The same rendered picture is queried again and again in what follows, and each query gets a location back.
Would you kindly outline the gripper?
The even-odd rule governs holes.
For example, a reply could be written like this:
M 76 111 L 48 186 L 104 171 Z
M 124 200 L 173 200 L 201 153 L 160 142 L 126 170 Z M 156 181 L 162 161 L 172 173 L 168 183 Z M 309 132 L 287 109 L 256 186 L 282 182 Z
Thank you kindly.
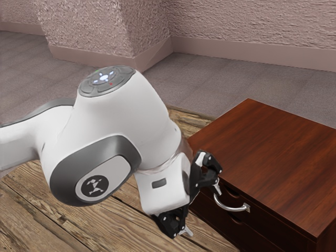
M 190 176 L 189 176 L 189 192 L 190 202 L 192 204 L 200 188 L 209 187 L 210 191 L 216 196 L 221 196 L 222 192 L 219 188 L 219 174 L 222 172 L 222 167 L 215 157 L 204 150 L 199 150 L 196 158 L 192 161 Z M 188 216 L 188 206 L 182 206 L 167 212 L 156 215 L 151 215 L 154 222 L 162 233 L 171 239 L 178 235 L 187 234 L 192 237 L 193 232 L 186 225 Z

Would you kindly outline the brown wooden drawer cabinet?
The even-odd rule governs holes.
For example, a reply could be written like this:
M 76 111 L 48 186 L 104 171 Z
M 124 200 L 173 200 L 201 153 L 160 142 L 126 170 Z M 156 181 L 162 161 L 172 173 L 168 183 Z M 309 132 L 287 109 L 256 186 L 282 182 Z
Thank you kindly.
M 191 210 L 243 252 L 336 252 L 336 129 L 247 99 L 189 138 L 222 166 Z

